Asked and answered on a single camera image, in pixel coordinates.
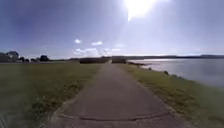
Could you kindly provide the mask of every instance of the blue sky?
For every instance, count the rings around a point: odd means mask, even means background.
[[[156,0],[128,21],[124,0],[0,0],[0,51],[70,58],[224,54],[223,0]]]

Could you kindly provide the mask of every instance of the lake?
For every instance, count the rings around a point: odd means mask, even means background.
[[[204,85],[224,87],[224,59],[147,59],[131,60],[144,63],[143,68],[168,71]]]

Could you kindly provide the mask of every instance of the green grass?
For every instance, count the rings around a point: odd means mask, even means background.
[[[136,66],[121,65],[188,121],[202,128],[224,127],[224,90]]]
[[[33,127],[72,98],[99,65],[1,64],[0,127]]]

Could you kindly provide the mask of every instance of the tree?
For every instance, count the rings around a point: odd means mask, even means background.
[[[41,55],[40,61],[49,61],[50,59],[47,57],[47,55]]]
[[[9,62],[10,57],[6,53],[0,52],[0,62]]]
[[[34,59],[34,58],[31,58],[30,61],[31,61],[31,62],[37,62],[37,60]]]
[[[6,54],[11,58],[12,61],[16,61],[19,59],[19,53],[16,51],[9,51]]]
[[[22,62],[25,62],[25,58],[24,57],[20,57],[19,60],[21,60]]]
[[[25,62],[26,62],[26,63],[29,63],[29,62],[30,62],[30,60],[29,60],[29,59],[25,59]]]

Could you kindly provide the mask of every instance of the grassy field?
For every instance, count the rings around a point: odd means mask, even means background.
[[[224,127],[224,90],[163,72],[131,65],[121,67],[194,125],[201,128]]]
[[[0,127],[33,127],[73,97],[98,69],[72,62],[1,64]]]

